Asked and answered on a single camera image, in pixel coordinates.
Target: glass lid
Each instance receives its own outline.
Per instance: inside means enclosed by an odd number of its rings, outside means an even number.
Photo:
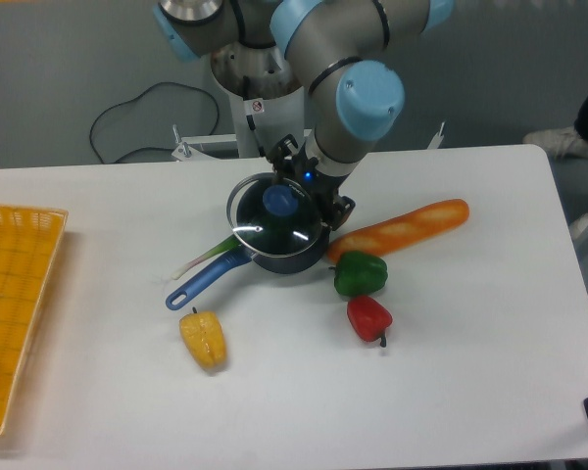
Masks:
[[[235,186],[226,216],[240,242],[273,258],[304,252],[321,232],[320,212],[310,195],[274,173],[256,174]]]

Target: yellow basket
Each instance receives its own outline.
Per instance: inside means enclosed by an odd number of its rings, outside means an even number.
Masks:
[[[0,435],[68,213],[0,206]]]

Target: gray floor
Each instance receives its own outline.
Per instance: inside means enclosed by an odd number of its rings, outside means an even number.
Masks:
[[[152,19],[155,0],[0,4],[0,167],[96,164],[93,120],[159,81],[217,95],[204,61],[178,63]],[[378,58],[403,78],[406,108],[378,150],[421,149],[447,121],[445,146],[514,144],[571,125],[588,93],[588,0],[456,0],[450,20]],[[315,119],[308,107],[307,124]],[[96,145],[112,160],[207,132],[211,105],[162,90],[107,119]],[[165,160],[162,154],[142,156]],[[553,164],[570,220],[588,210],[588,162]],[[588,288],[588,258],[581,263]]]

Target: green bell pepper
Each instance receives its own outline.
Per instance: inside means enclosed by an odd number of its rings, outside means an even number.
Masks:
[[[385,261],[364,252],[346,252],[335,265],[333,285],[341,296],[367,296],[385,286],[388,266]]]

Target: yellow bell pepper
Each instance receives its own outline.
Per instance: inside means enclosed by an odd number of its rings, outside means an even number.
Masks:
[[[204,369],[222,364],[226,360],[226,342],[218,317],[212,311],[193,310],[178,323],[185,346]]]

